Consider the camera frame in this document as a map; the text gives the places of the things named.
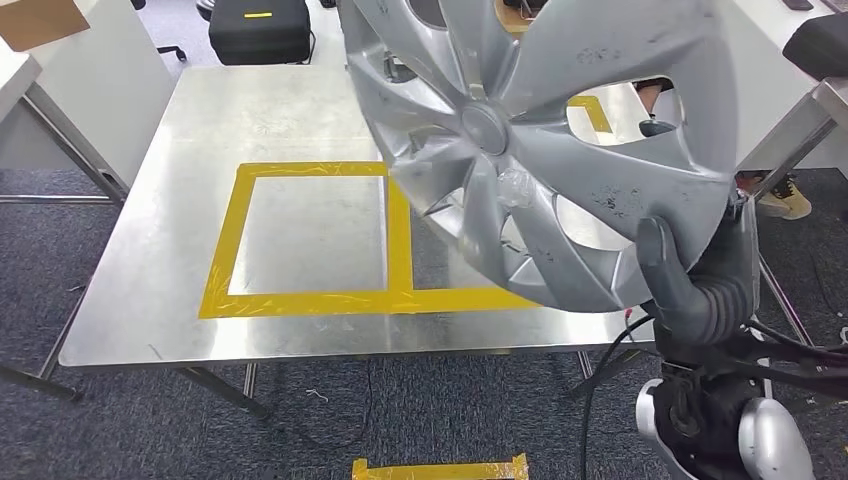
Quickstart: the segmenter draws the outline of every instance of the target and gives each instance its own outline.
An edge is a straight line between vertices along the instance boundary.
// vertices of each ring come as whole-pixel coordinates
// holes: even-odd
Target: black case
[[[310,30],[304,0],[217,0],[209,42],[224,65],[304,62]]]
[[[848,77],[848,13],[807,20],[786,43],[783,56],[816,80]]]

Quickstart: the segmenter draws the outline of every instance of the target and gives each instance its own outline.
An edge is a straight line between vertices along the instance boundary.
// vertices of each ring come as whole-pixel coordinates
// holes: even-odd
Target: yellow tape square
[[[499,287],[416,290],[412,280],[410,208],[391,179],[387,182],[386,195],[388,281],[385,290],[229,293],[257,178],[387,175],[385,165],[380,162],[242,164],[236,172],[198,317],[435,313],[538,307]]]

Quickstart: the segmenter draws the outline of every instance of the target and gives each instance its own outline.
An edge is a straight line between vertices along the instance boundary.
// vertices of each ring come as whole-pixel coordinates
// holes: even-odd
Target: scratch
[[[153,344],[148,343],[147,346],[150,347],[151,350],[153,350],[153,353],[156,355],[156,358],[158,358],[159,360],[164,360],[164,358],[162,358],[162,355],[159,355],[159,350],[156,350],[156,347],[154,347]]]

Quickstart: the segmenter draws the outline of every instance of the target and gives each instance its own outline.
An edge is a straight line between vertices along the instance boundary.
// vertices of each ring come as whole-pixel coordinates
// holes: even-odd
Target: yellow tape marking
[[[409,203],[397,184],[386,181],[386,258],[389,291],[401,296],[412,293],[412,225]]]
[[[595,96],[577,96],[572,97],[568,101],[569,107],[582,107],[589,114],[589,120],[592,122],[592,128],[596,132],[612,133],[612,127],[607,119],[607,114],[604,113],[604,108],[601,106],[601,101]]]
[[[250,198],[260,177],[385,177],[380,162],[246,163],[236,172],[218,246],[198,312],[199,318],[283,315],[472,312],[538,307],[498,287],[415,290],[412,272],[410,207],[386,181],[387,289],[341,292],[230,295]]]
[[[353,462],[353,480],[529,480],[527,457],[522,453],[511,463],[464,463],[368,468],[368,461]]]

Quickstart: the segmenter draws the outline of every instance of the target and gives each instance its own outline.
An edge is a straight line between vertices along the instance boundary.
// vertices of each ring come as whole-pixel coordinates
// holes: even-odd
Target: chair
[[[207,22],[212,20],[212,10],[215,9],[215,0],[197,0],[197,13]]]
[[[130,0],[130,1],[132,2],[133,7],[136,10],[141,10],[142,8],[144,8],[147,5],[147,0]],[[188,59],[185,52],[183,51],[182,48],[179,47],[179,45],[168,45],[167,47],[156,47],[156,51],[159,52],[159,53],[174,52],[177,55],[177,60],[179,60],[181,62],[185,62]]]

